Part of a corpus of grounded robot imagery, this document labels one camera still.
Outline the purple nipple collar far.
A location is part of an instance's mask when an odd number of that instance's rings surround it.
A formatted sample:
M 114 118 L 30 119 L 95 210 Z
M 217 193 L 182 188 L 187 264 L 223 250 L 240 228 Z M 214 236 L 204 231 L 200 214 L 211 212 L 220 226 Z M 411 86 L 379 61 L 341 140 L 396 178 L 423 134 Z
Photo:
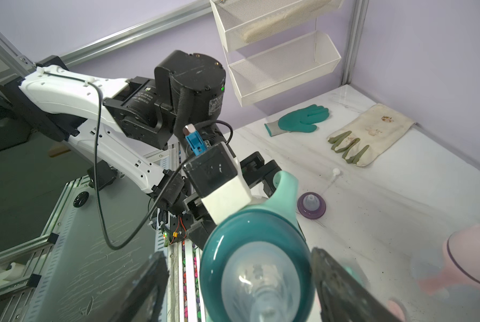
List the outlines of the purple nipple collar far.
M 298 212 L 307 219 L 320 219 L 327 210 L 325 193 L 333 186 L 335 181 L 341 176 L 342 171 L 339 168 L 332 170 L 332 177 L 327 185 L 320 188 L 317 192 L 307 191 L 303 193 L 297 201 Z

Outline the green rubber glove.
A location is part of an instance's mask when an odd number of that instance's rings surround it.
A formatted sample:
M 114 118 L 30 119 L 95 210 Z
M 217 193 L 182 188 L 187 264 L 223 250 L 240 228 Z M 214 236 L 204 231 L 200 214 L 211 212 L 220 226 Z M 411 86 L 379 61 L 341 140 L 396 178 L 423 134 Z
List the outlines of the green rubber glove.
M 265 123 L 264 127 L 270 137 L 288 132 L 312 133 L 317 129 L 317 123 L 324 122 L 330 116 L 329 110 L 321 105 L 292 111 L 274 122 Z

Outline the pink bottle cap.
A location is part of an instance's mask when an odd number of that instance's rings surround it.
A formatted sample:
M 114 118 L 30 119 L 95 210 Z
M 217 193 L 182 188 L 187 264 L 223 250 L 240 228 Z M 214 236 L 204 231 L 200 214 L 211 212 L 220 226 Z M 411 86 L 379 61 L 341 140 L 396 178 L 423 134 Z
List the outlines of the pink bottle cap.
M 453 233 L 446 254 L 451 261 L 448 284 L 480 288 L 480 224 Z

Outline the beige glove green fingertips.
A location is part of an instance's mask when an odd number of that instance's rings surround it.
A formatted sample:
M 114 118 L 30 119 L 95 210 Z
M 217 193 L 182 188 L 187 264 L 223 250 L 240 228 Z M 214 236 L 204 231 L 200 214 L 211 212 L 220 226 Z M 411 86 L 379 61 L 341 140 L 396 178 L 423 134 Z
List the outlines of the beige glove green fingertips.
M 370 107 L 365 113 L 330 134 L 331 150 L 348 164 L 365 167 L 395 144 L 415 121 L 382 104 Z

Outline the upper white mesh shelf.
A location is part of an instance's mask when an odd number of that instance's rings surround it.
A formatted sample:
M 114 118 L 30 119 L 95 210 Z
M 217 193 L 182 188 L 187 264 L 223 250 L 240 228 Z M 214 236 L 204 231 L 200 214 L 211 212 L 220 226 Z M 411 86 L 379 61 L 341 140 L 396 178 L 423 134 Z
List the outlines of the upper white mesh shelf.
M 331 0 L 226 0 L 211 1 L 211 9 L 226 52 L 314 20 L 339 9 Z

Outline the teal nipple collar with straw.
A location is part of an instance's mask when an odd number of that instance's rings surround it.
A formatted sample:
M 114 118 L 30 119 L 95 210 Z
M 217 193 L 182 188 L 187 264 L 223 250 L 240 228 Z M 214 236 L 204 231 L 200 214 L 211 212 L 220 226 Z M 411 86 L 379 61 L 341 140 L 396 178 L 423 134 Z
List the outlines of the teal nipple collar with straw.
M 306 321 L 315 297 L 304 238 L 269 211 L 243 211 L 218 225 L 199 280 L 212 321 Z

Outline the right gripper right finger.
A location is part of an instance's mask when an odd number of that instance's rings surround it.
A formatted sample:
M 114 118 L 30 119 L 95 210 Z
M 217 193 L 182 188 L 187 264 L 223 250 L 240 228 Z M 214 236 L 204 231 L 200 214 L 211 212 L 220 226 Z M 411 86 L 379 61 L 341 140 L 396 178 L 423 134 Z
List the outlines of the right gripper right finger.
M 311 268 L 323 321 L 399 320 L 324 249 L 312 249 Z

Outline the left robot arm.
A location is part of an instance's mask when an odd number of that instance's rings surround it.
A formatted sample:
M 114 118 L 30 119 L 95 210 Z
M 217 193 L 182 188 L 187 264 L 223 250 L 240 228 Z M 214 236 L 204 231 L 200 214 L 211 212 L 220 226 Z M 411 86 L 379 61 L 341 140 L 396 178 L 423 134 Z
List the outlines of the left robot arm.
M 41 133 L 92 154 L 88 174 L 95 190 L 126 175 L 153 201 L 145 224 L 172 243 L 190 239 L 203 247 L 217 224 L 201 202 L 212 186 L 197 173 L 184 128 L 194 126 L 204 149 L 230 143 L 219 119 L 225 80 L 218 60 L 176 50 L 151 79 L 82 75 L 51 56 L 0 90 Z

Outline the beige glove in shelf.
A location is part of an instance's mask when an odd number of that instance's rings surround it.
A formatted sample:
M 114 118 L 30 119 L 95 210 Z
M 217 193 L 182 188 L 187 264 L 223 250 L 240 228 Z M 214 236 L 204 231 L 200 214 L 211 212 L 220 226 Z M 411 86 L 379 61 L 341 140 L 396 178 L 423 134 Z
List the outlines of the beige glove in shelf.
M 336 8 L 334 1 L 299 1 L 253 22 L 242 31 L 241 39 L 247 44 L 255 43 Z

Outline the aluminium front rail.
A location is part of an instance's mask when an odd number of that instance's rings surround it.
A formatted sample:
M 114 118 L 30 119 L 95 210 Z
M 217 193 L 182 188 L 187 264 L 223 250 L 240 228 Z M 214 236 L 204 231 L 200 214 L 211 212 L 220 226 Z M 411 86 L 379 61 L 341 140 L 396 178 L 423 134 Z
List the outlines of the aluminium front rail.
M 0 321 L 25 320 L 26 307 L 61 239 L 64 216 L 89 183 L 84 176 L 65 184 L 40 235 L 0 252 Z

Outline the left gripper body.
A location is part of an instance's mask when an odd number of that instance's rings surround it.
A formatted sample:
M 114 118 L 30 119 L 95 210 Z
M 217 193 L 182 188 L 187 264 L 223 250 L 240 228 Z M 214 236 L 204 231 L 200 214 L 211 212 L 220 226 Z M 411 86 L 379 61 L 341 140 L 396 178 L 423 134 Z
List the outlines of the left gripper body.
M 243 161 L 206 152 L 183 170 L 188 176 L 174 177 L 159 201 L 160 230 L 165 246 L 189 238 L 202 249 L 218 224 L 261 202 L 251 188 L 262 183 L 268 197 L 274 194 L 273 179 L 281 168 L 274 160 L 266 163 L 259 152 Z

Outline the clear baby bottle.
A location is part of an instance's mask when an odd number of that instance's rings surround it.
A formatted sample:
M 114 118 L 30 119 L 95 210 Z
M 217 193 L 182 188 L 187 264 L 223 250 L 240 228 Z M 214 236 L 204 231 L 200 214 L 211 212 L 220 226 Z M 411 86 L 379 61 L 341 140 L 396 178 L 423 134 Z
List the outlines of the clear baby bottle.
M 426 280 L 438 276 L 445 267 L 443 253 L 440 248 L 425 248 L 413 253 L 410 259 L 410 274 L 419 289 L 438 300 L 447 300 L 450 295 L 446 288 L 433 293 L 426 292 Z

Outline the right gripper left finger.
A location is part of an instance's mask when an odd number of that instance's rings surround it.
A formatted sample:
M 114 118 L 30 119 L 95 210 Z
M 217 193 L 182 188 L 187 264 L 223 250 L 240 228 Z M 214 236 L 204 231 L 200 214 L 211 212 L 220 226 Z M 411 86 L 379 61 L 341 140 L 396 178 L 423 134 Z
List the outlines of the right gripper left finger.
M 162 251 L 149 256 L 136 273 L 87 321 L 157 321 L 170 273 Z

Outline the lower white mesh shelf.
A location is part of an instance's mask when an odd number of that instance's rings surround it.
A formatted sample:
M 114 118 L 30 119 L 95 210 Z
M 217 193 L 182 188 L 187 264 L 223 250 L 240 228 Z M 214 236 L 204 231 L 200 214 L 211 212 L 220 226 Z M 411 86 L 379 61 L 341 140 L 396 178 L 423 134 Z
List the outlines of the lower white mesh shelf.
M 340 61 L 330 36 L 314 31 L 231 63 L 229 70 L 244 107 L 328 75 Z

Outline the mint green bottle cap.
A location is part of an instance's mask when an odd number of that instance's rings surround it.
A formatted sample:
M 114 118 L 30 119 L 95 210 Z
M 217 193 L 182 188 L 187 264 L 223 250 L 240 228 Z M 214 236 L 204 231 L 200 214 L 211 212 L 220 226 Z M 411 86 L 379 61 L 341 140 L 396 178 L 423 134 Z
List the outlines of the mint green bottle cap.
M 343 261 L 341 265 L 362 287 L 367 288 L 370 285 L 367 276 L 356 261 Z

